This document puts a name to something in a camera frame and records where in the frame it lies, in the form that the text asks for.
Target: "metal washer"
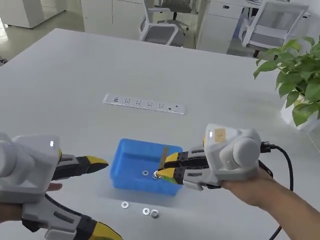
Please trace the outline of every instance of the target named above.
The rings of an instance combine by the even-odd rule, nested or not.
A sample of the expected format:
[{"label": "metal washer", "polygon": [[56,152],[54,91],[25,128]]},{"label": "metal washer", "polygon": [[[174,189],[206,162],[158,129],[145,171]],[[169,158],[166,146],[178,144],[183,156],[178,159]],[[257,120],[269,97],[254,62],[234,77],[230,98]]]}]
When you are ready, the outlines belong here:
[{"label": "metal washer", "polygon": [[148,172],[147,170],[144,170],[144,171],[142,171],[142,175],[143,175],[143,176],[148,176],[148,175],[149,175],[149,172]]},{"label": "metal washer", "polygon": [[121,207],[123,209],[127,209],[129,207],[129,203],[127,201],[124,201],[124,202],[121,203]]},{"label": "metal washer", "polygon": [[159,217],[159,211],[156,210],[156,209],[151,210],[150,216],[151,216],[153,219],[157,219],[157,218]]},{"label": "metal washer", "polygon": [[142,213],[143,213],[143,215],[148,216],[148,215],[150,214],[150,209],[147,208],[147,207],[145,207],[145,208],[142,210]]}]

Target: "floor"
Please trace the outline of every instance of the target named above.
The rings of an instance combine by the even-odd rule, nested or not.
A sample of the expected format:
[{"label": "floor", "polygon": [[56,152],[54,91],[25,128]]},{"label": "floor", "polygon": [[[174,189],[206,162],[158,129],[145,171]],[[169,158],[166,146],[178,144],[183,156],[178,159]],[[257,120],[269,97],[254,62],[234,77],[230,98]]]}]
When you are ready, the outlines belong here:
[{"label": "floor", "polygon": [[45,21],[34,29],[7,26],[0,22],[0,56],[8,60],[14,58],[55,28],[84,32],[80,0],[66,1],[67,11]]},{"label": "floor", "polygon": [[[34,29],[7,26],[2,24],[0,19],[0,56],[8,60],[14,58],[55,28],[84,32],[85,28],[80,0],[66,1],[68,6],[67,11],[47,20]],[[154,21],[158,18],[162,20],[161,15],[155,15]],[[185,32],[186,43],[184,47],[195,49],[195,32],[198,23],[198,16],[196,14],[179,13],[177,20],[189,25],[189,30]],[[240,41],[235,38],[231,42],[228,54],[251,57],[253,52],[254,50],[252,49],[243,48]]]}]

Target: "office chair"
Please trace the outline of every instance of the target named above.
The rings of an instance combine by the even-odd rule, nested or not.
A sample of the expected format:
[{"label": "office chair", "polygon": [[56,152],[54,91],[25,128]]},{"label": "office chair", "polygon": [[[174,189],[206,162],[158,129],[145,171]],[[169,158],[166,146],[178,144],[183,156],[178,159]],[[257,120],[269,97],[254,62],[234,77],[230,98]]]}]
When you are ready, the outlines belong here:
[{"label": "office chair", "polygon": [[[179,27],[174,23],[168,23],[170,14],[169,8],[148,8],[147,0],[143,1],[144,17],[139,27],[140,41],[154,44],[171,45],[182,47],[186,37]],[[166,19],[163,23],[150,22],[149,15],[151,13],[166,13]]]},{"label": "office chair", "polygon": [[239,39],[243,47],[260,51],[284,45],[290,38],[309,6],[278,0],[265,0],[256,16],[244,19]]},{"label": "office chair", "polygon": [[173,12],[173,19],[168,20],[170,24],[176,24],[180,29],[182,26],[186,27],[186,31],[189,30],[189,26],[182,21],[177,20],[178,13],[189,14],[192,11],[192,0],[160,0],[161,8],[170,9]]}]

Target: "label sticker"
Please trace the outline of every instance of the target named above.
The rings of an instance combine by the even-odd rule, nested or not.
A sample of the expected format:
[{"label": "label sticker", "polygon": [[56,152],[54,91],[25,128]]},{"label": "label sticker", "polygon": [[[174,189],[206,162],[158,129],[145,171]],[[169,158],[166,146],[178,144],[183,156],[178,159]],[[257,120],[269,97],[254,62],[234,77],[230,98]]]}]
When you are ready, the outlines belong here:
[{"label": "label sticker", "polygon": [[214,141],[216,143],[223,143],[227,139],[226,129],[225,128],[217,128],[214,130]]}]

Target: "white cabinet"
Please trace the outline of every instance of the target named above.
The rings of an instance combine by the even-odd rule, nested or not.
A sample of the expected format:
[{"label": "white cabinet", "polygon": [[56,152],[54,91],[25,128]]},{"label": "white cabinet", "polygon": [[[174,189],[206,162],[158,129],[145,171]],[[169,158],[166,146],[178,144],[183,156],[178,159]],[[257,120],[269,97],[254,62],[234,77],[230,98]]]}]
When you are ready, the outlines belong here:
[{"label": "white cabinet", "polygon": [[66,8],[66,0],[0,0],[2,23],[29,29]]},{"label": "white cabinet", "polygon": [[203,29],[198,39],[198,50],[225,54],[228,51],[233,31],[238,19],[221,17],[216,15],[206,15],[201,28]]},{"label": "white cabinet", "polygon": [[113,0],[81,0],[86,33],[113,36]]},{"label": "white cabinet", "polygon": [[212,0],[202,8],[206,9],[199,31],[197,29],[196,49],[226,54],[243,6]]},{"label": "white cabinet", "polygon": [[142,3],[113,0],[113,31],[118,38],[139,39],[139,26],[143,20]]}]

